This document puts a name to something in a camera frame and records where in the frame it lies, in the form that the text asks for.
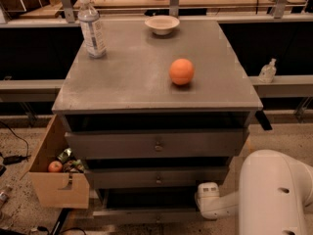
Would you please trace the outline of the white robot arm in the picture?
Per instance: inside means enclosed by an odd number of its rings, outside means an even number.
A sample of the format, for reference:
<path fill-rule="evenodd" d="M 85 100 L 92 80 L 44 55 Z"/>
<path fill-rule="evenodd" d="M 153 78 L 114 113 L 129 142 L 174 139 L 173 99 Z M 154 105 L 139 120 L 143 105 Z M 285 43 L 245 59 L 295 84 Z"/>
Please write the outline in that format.
<path fill-rule="evenodd" d="M 309 235 L 313 167 L 277 151 L 255 151 L 243 163 L 238 191 L 221 196 L 217 184 L 207 182 L 195 201 L 206 219 L 236 215 L 239 235 Z"/>

